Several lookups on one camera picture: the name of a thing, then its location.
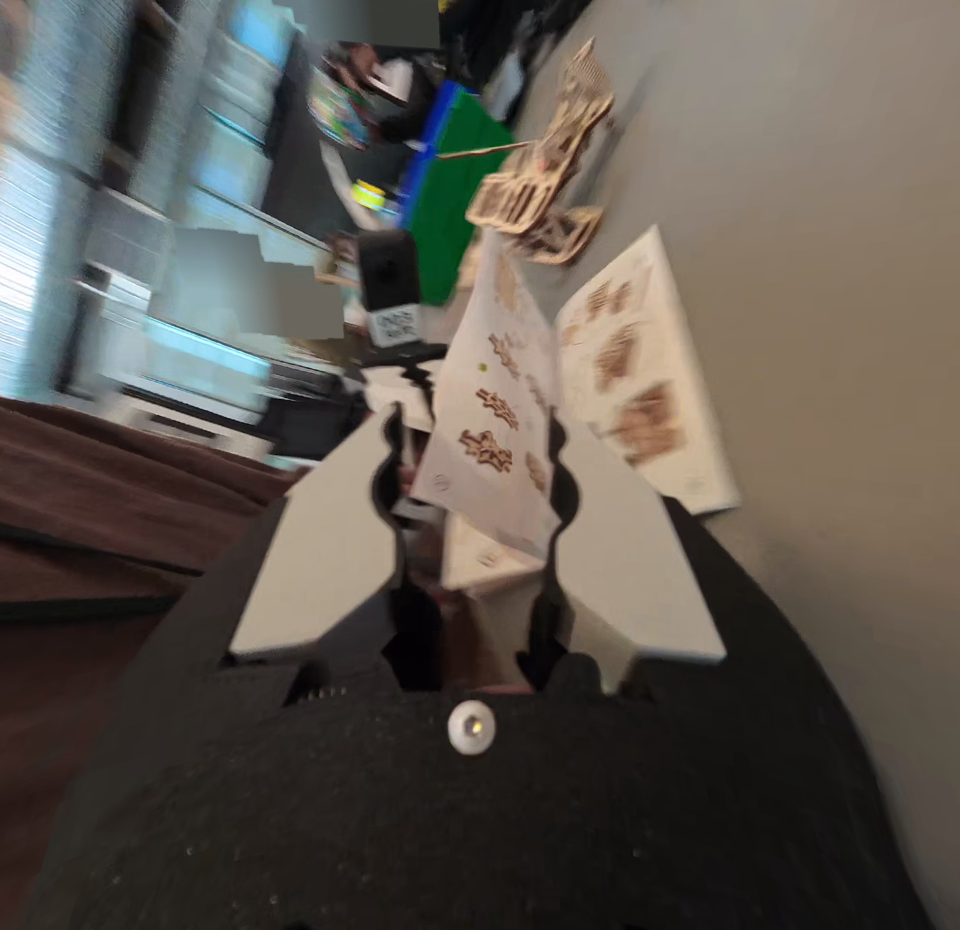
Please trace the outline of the brown hoodie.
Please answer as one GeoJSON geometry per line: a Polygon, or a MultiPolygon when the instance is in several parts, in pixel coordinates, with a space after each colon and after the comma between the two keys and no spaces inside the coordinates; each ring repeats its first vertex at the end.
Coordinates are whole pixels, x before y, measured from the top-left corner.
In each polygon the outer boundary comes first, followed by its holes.
{"type": "Polygon", "coordinates": [[[2,885],[39,870],[126,663],[299,477],[2,399],[2,885]]]}

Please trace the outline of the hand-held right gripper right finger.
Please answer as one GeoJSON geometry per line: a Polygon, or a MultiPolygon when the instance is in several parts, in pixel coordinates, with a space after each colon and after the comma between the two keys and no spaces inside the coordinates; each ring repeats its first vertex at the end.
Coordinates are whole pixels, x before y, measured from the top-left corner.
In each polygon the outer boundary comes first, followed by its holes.
{"type": "Polygon", "coordinates": [[[564,657],[593,661],[607,696],[649,696],[652,662],[713,667],[727,650],[662,495],[583,424],[553,412],[549,541],[526,648],[538,690],[564,657]]]}

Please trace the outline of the wooden model kit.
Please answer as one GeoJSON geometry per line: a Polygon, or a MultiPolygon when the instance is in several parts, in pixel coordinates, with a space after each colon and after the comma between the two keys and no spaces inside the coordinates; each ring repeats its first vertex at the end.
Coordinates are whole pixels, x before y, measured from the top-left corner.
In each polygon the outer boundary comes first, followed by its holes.
{"type": "Polygon", "coordinates": [[[592,134],[608,121],[615,98],[595,55],[595,39],[590,38],[567,63],[553,116],[540,137],[438,154],[437,160],[445,162],[520,154],[513,164],[482,179],[465,219],[498,233],[509,251],[532,264],[573,264],[595,236],[604,211],[598,206],[563,206],[561,194],[576,175],[592,134]]]}

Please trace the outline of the paper instruction booklet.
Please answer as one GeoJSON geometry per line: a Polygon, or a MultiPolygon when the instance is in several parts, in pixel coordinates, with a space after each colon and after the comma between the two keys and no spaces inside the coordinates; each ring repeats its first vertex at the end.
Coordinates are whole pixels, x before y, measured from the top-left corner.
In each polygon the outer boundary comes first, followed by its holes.
{"type": "Polygon", "coordinates": [[[657,227],[545,319],[486,230],[474,285],[433,384],[414,496],[440,510],[440,581],[493,587],[538,572],[559,524],[550,426],[586,426],[657,492],[695,515],[738,507],[736,487],[657,227]]]}

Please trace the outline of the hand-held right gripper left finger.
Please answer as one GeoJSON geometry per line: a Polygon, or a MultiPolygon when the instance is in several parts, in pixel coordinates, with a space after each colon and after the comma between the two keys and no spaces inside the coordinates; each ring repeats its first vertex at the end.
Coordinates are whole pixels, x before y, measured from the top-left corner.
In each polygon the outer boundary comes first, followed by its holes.
{"type": "Polygon", "coordinates": [[[385,664],[407,691],[443,682],[442,616],[409,574],[402,407],[366,420],[284,498],[228,645],[239,663],[298,663],[331,685],[385,664]]]}

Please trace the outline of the green plastic bin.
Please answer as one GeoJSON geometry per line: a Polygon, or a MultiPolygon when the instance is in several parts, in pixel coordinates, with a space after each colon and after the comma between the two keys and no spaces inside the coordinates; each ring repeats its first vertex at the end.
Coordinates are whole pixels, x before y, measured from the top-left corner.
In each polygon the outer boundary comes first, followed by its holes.
{"type": "Polygon", "coordinates": [[[467,149],[441,153],[431,164],[421,188],[411,199],[400,199],[399,225],[416,245],[421,303],[447,304],[457,282],[463,254],[474,236],[467,208],[486,175],[497,172],[507,151],[441,159],[441,155],[512,144],[512,132],[487,113],[481,140],[467,149]]]}

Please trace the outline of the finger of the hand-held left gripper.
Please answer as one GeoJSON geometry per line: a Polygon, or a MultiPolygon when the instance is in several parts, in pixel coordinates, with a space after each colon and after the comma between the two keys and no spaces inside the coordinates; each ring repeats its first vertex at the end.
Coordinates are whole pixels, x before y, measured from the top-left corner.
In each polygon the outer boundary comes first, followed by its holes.
{"type": "Polygon", "coordinates": [[[410,430],[432,430],[434,416],[427,398],[427,384],[435,384],[439,364],[418,364],[415,370],[426,373],[425,383],[408,379],[400,366],[362,369],[364,396],[368,409],[378,413],[392,404],[402,406],[404,425],[410,430]]]}

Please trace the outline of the blue plastic bin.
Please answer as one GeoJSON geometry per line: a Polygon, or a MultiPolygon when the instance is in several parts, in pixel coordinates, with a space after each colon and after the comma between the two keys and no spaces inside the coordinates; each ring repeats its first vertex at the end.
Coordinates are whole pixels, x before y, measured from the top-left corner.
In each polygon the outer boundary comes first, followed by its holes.
{"type": "Polygon", "coordinates": [[[460,84],[443,83],[417,140],[419,149],[402,178],[400,196],[405,200],[413,198],[422,187],[436,156],[478,143],[488,123],[480,96],[460,84]]]}

